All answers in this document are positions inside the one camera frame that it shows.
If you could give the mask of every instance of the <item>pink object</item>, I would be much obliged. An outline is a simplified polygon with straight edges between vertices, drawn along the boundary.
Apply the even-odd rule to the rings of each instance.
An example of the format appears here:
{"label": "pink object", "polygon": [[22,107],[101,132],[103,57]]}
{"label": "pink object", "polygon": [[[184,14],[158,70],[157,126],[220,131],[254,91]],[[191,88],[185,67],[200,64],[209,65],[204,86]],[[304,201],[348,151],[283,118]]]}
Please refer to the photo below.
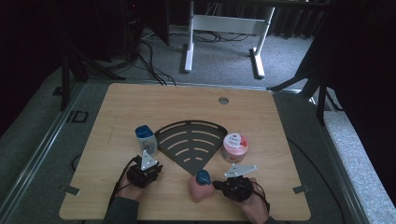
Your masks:
{"label": "pink object", "polygon": [[248,152],[248,140],[239,133],[230,133],[224,137],[221,156],[227,162],[240,162]]}
{"label": "pink object", "polygon": [[193,202],[199,203],[203,199],[209,198],[210,196],[212,196],[214,191],[215,187],[213,187],[213,184],[199,185],[196,180],[196,175],[190,177],[189,193]]}

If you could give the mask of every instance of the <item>hand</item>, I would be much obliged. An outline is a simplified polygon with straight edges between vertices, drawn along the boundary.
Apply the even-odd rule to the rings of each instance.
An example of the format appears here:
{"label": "hand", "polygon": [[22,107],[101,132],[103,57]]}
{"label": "hand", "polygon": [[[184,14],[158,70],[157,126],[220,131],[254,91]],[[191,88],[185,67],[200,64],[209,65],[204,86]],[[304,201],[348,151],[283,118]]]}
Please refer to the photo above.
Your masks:
{"label": "hand", "polygon": [[[249,180],[251,182],[256,182],[256,178],[254,177],[250,178]],[[253,188],[262,197],[264,197],[264,192],[259,190],[256,184],[253,184]],[[239,207],[242,210],[242,212],[245,214],[247,219],[253,224],[265,223],[269,218],[267,205],[265,204],[264,200],[255,193],[252,193],[247,200],[241,203],[234,200],[231,201],[233,204],[235,204],[237,207]]]}
{"label": "hand", "polygon": [[125,172],[122,179],[120,180],[119,190],[117,191],[115,197],[132,199],[139,202],[139,198],[143,195],[145,189],[141,189],[133,185],[131,181],[128,180],[126,176],[127,173],[128,171]]}

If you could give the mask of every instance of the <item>black fan-shaped board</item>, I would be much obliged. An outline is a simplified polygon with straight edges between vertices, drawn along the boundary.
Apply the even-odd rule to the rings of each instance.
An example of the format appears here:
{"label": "black fan-shaped board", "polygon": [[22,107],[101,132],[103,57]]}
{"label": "black fan-shaped board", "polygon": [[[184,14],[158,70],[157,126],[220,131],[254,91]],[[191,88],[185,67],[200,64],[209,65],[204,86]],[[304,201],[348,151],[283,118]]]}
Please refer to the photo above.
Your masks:
{"label": "black fan-shaped board", "polygon": [[202,120],[179,121],[155,133],[158,149],[191,175],[204,169],[226,135],[225,128]]}

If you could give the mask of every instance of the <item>black cloth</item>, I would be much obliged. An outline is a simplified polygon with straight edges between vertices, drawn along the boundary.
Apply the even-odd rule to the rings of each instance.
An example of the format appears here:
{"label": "black cloth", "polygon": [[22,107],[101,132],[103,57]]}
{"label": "black cloth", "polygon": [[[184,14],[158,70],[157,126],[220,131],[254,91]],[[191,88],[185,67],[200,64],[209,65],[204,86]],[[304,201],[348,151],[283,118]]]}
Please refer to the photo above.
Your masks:
{"label": "black cloth", "polygon": [[[111,203],[105,216],[104,224],[135,224],[137,223],[137,210],[139,202],[116,197]],[[273,218],[269,218],[265,224],[278,223]]]}

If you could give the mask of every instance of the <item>blue bottle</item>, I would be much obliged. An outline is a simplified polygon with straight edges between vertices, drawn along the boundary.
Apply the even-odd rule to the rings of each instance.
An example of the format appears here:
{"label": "blue bottle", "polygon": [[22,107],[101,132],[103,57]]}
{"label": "blue bottle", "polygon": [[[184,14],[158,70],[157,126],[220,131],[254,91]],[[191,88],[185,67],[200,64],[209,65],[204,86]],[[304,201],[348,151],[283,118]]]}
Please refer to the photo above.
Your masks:
{"label": "blue bottle", "polygon": [[149,126],[139,126],[134,130],[134,132],[136,133],[137,143],[139,144],[142,152],[143,150],[146,150],[151,157],[154,157],[158,152],[158,145],[157,139]]}

